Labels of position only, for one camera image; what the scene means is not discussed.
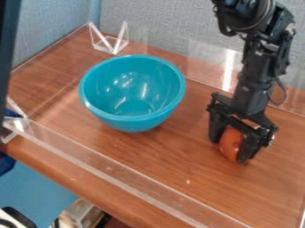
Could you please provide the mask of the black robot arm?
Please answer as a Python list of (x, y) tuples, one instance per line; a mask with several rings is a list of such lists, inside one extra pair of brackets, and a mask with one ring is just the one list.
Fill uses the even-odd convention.
[(271, 145), (279, 130), (265, 111), (279, 77), (287, 74), (296, 21), (277, 0), (212, 1), (221, 33), (241, 37), (245, 49), (235, 95), (212, 94), (209, 137), (213, 143), (237, 145), (223, 154), (244, 164)]

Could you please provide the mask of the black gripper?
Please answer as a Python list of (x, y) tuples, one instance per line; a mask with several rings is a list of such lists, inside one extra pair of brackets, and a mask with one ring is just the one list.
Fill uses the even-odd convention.
[(213, 99), (208, 105), (210, 113), (209, 138), (213, 143), (219, 143), (229, 125), (247, 134), (237, 154), (237, 162), (241, 164), (245, 164), (256, 156), (261, 147), (271, 145), (279, 130), (279, 126), (265, 114), (275, 85), (275, 80), (249, 81), (241, 79), (233, 97), (212, 93)]

